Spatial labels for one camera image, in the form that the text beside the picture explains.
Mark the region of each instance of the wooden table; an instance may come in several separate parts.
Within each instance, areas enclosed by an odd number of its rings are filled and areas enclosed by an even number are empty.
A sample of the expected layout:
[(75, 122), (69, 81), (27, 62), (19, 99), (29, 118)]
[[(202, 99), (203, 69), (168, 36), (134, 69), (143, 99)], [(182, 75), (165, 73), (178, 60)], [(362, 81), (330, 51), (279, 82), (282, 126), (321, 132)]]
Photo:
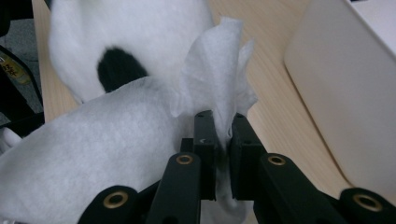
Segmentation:
[[(210, 0), (214, 18), (244, 21), (243, 41), (253, 38), (255, 51), (247, 68), (248, 80), (259, 102), (248, 119), (270, 152), (290, 157), (314, 183), (333, 197), (351, 187), (323, 141), (283, 63), (288, 42), (309, 0)], [(46, 121), (77, 105), (55, 76), (48, 55), (50, 12), (43, 0), (34, 0), (41, 82)]]

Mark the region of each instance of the white container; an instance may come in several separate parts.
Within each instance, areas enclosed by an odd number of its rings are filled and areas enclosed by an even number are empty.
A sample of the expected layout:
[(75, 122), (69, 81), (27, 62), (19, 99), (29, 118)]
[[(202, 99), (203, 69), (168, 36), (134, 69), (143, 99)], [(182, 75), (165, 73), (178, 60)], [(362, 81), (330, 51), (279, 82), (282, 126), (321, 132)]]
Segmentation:
[(346, 178), (396, 202), (396, 1), (373, 2), (312, 0), (285, 64)]

